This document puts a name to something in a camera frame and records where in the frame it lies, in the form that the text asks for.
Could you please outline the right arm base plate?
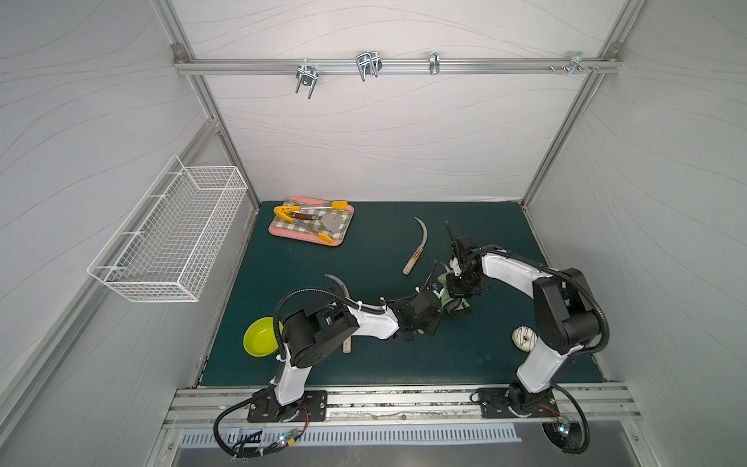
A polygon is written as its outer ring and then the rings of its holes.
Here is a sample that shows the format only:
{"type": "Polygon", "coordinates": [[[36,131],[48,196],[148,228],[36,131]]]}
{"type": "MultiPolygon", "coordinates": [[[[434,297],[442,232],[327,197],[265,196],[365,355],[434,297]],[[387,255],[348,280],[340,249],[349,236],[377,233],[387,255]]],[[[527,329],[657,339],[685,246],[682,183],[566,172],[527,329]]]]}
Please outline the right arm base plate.
{"type": "Polygon", "coordinates": [[[471,401],[487,420],[508,418],[555,418],[559,413],[556,398],[550,389],[539,393],[526,392],[518,383],[506,387],[482,387],[472,395],[471,401]]]}

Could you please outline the green and black rag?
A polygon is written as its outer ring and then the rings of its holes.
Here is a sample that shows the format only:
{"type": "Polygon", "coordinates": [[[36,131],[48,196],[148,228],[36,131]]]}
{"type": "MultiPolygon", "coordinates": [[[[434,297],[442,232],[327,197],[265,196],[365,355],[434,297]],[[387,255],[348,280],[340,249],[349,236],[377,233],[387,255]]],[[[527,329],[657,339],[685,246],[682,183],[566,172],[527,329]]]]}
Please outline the green and black rag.
{"type": "Polygon", "coordinates": [[[447,287],[448,278],[449,274],[447,272],[438,277],[439,292],[437,295],[441,300],[443,311],[452,317],[470,315],[473,311],[467,300],[462,297],[455,297],[449,292],[449,288],[447,287]]]}

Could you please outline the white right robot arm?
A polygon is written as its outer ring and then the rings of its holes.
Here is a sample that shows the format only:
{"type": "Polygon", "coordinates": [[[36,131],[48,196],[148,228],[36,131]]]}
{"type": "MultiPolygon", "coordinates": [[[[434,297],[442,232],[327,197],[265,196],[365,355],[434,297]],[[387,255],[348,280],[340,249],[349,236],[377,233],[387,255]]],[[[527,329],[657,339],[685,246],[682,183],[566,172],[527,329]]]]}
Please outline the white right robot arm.
{"type": "Polygon", "coordinates": [[[445,289],[451,297],[480,295],[490,278],[533,300],[537,342],[516,371],[515,393],[545,393],[569,361],[606,348],[609,322],[580,270],[556,270],[497,245],[478,246],[472,237],[456,235],[451,226],[447,232],[452,260],[445,289]]]}

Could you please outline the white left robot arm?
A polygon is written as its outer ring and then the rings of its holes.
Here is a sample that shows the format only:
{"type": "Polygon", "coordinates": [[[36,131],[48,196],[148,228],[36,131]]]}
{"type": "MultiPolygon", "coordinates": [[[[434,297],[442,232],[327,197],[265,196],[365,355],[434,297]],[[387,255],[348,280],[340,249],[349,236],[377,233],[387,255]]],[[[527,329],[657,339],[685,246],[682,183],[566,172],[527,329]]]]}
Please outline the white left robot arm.
{"type": "Polygon", "coordinates": [[[421,290],[406,300],[365,304],[344,288],[301,288],[284,296],[274,311],[280,367],[270,386],[279,406],[299,402],[312,367],[352,337],[386,341],[433,335],[445,314],[440,298],[421,290]]]}

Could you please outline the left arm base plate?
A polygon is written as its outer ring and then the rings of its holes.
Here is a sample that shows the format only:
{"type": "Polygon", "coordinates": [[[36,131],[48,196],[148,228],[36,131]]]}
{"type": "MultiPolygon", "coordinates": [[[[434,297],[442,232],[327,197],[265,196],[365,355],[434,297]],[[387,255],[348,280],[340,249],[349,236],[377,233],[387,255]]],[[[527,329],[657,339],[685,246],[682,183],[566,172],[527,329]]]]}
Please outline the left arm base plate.
{"type": "Polygon", "coordinates": [[[272,387],[256,392],[249,404],[247,421],[260,422],[303,422],[324,421],[327,414],[329,393],[324,390],[307,390],[303,397],[288,405],[281,405],[272,387]]]}

